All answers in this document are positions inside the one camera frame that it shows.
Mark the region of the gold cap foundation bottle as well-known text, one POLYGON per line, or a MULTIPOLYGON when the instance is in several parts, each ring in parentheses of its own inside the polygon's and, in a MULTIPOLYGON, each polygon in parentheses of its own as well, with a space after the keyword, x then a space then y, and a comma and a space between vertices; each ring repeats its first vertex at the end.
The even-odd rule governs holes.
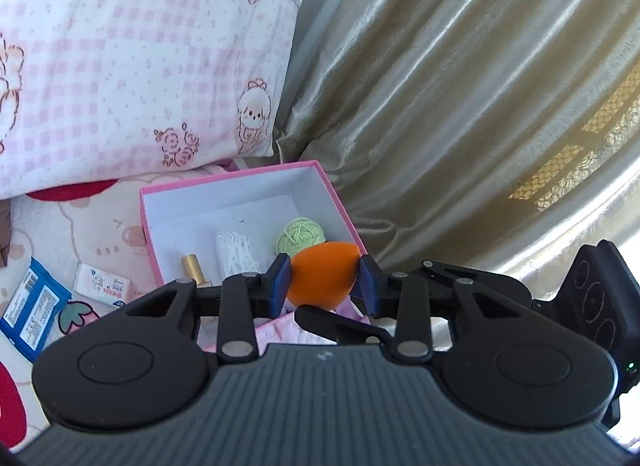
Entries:
POLYGON ((182 267, 186 277, 193 279, 198 287, 209 287, 211 282, 205 277, 200 261, 195 255, 185 255, 181 259, 182 267))

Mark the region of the orange makeup sponge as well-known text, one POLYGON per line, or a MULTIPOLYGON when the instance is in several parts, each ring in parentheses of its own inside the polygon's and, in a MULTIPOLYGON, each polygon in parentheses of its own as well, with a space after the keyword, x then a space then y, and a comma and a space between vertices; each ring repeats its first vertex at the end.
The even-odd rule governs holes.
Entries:
POLYGON ((356 281, 361 253, 346 241, 326 241, 299 252, 291 260, 288 301, 334 310, 356 281))

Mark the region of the white floss pick bag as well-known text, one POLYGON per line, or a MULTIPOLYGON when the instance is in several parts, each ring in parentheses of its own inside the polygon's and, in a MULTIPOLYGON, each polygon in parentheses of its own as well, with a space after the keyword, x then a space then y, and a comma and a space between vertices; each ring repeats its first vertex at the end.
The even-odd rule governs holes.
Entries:
POLYGON ((246 272, 262 273, 258 253, 247 235, 235 231, 219 232, 215 244, 222 279, 246 272))

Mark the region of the pink cardboard box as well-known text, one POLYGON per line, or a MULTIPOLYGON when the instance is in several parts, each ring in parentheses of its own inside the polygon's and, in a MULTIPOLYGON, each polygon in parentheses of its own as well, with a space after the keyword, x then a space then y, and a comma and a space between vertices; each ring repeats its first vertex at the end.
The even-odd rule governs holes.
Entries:
POLYGON ((140 191, 140 218, 157 285, 181 277, 181 259, 187 255, 196 256, 207 281, 219 285, 217 237, 224 233, 246 236, 260 264, 268 267, 278 236, 299 217, 317 222, 329 241, 347 241, 367 251, 317 161, 155 184, 140 191))

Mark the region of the green yarn ball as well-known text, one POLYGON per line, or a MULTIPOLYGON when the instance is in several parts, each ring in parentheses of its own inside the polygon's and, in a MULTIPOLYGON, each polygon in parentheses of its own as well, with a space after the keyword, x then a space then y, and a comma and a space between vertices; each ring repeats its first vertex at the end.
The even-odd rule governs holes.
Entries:
POLYGON ((293 258, 299 252, 323 244, 326 234, 314 220, 299 217, 289 222, 276 240, 276 252, 293 258))

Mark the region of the white tissue pack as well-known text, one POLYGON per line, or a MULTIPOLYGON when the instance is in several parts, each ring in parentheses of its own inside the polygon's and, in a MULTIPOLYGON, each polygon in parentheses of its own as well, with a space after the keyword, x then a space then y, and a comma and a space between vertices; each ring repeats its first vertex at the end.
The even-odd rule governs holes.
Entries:
POLYGON ((73 291, 80 296, 119 308, 129 301, 130 279, 80 263, 74 278, 73 291))

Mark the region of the pink cartoon bed blanket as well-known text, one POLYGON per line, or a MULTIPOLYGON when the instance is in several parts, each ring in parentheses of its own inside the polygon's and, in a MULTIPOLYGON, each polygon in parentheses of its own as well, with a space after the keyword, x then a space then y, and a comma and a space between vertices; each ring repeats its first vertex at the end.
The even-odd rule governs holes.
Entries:
POLYGON ((229 172, 235 170, 210 165, 13 198, 8 264, 1 271, 2 302, 10 302, 32 258, 67 288, 73 288, 78 264, 85 263, 129 278, 129 300, 149 293, 160 285, 142 229, 141 189, 229 172))

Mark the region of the beige satin curtain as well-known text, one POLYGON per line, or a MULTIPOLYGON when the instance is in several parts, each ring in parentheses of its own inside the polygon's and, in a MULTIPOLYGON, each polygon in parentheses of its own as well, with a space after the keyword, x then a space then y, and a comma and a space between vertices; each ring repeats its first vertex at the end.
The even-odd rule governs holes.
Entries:
POLYGON ((639 236, 639 0, 342 0, 278 148, 382 267, 552 287, 639 236))

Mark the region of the blue wipes packet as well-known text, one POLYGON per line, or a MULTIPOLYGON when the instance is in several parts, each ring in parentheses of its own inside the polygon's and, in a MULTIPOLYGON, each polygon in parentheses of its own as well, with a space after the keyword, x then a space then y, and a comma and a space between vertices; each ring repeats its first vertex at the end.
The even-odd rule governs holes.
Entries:
POLYGON ((46 345, 55 316, 70 299, 72 293, 32 258, 1 316, 1 333, 23 358, 34 363, 46 345))

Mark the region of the brown cushion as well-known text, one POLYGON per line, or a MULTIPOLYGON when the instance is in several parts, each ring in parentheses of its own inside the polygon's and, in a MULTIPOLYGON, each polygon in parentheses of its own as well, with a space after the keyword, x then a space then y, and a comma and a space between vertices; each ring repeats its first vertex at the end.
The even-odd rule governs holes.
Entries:
POLYGON ((11 244, 11 201, 0 201, 0 267, 8 264, 8 253, 11 244))

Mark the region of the pink checked pillow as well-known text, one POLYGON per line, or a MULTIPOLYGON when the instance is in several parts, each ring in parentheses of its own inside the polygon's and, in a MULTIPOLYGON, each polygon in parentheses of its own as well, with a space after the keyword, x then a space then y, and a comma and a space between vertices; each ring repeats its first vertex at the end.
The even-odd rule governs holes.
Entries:
POLYGON ((1 0, 1 195, 272 154, 303 0, 1 0))

